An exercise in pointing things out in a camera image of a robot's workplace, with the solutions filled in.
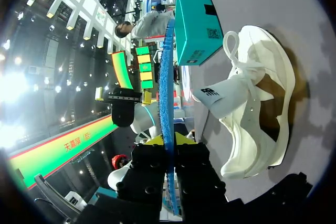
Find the person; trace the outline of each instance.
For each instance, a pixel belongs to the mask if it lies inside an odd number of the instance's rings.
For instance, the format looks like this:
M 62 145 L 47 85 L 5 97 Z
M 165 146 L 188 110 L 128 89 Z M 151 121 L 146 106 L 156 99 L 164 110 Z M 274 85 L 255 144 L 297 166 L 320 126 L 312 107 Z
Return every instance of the person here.
M 164 36 L 168 22 L 174 18 L 174 11 L 159 13 L 155 10 L 146 13 L 136 25 L 126 21 L 115 27 L 115 35 L 124 38 L 131 33 L 133 38 L 144 39 L 153 36 Z

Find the blue brush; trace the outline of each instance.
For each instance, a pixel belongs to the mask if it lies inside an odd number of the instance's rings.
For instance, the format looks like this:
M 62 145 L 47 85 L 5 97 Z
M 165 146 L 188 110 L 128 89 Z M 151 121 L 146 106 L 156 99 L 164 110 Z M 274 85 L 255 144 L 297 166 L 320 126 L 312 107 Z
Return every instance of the blue brush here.
M 159 115 L 164 147 L 168 154 L 167 182 L 173 213 L 178 215 L 174 183 L 174 74 L 173 39 L 175 20 L 171 19 L 166 29 L 159 76 Z

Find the shoe logo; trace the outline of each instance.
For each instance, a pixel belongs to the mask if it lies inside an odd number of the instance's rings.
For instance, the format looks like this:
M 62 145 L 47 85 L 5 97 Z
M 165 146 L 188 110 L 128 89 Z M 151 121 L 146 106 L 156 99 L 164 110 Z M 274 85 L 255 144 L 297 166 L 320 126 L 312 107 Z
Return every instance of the shoe logo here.
M 219 95 L 217 92 L 209 88 L 201 89 L 201 91 L 205 93 L 206 95 Z

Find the red object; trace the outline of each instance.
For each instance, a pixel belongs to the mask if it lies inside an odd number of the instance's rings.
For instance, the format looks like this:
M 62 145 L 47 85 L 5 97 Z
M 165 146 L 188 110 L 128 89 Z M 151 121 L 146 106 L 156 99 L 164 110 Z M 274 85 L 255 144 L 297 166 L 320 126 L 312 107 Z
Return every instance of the red object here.
M 127 156 L 124 155 L 124 154 L 120 154 L 120 155 L 116 155 L 116 156 L 113 157 L 113 159 L 112 159 L 112 165 L 113 165 L 114 169 L 116 169 L 116 170 L 119 169 L 118 166 L 117 166 L 117 163 L 118 163 L 122 158 L 127 158 Z

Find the yellow part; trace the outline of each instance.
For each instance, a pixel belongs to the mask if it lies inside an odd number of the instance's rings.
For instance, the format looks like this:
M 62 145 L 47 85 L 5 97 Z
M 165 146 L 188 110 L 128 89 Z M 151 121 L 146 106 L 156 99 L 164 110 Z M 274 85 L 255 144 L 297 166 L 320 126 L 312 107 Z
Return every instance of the yellow part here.
M 140 73 L 140 80 L 142 81 L 153 80 L 152 72 Z
M 178 132 L 175 132 L 175 136 L 176 136 L 176 144 L 177 145 L 182 145 L 182 144 L 197 144 L 193 140 L 187 138 L 184 135 L 181 135 Z
M 148 91 L 145 91 L 144 99 L 143 99 L 142 104 L 149 105 L 151 103 L 152 103 L 152 93 L 148 92 Z
M 96 101 L 103 101 L 103 87 L 96 88 L 96 94 L 94 96 Z
M 153 144 L 163 145 L 162 135 L 157 136 L 157 137 L 155 137 L 151 140 L 148 140 L 145 144 L 147 144 L 147 145 L 153 145 Z
M 139 55 L 138 56 L 138 63 L 146 63 L 151 62 L 151 56 L 150 55 Z

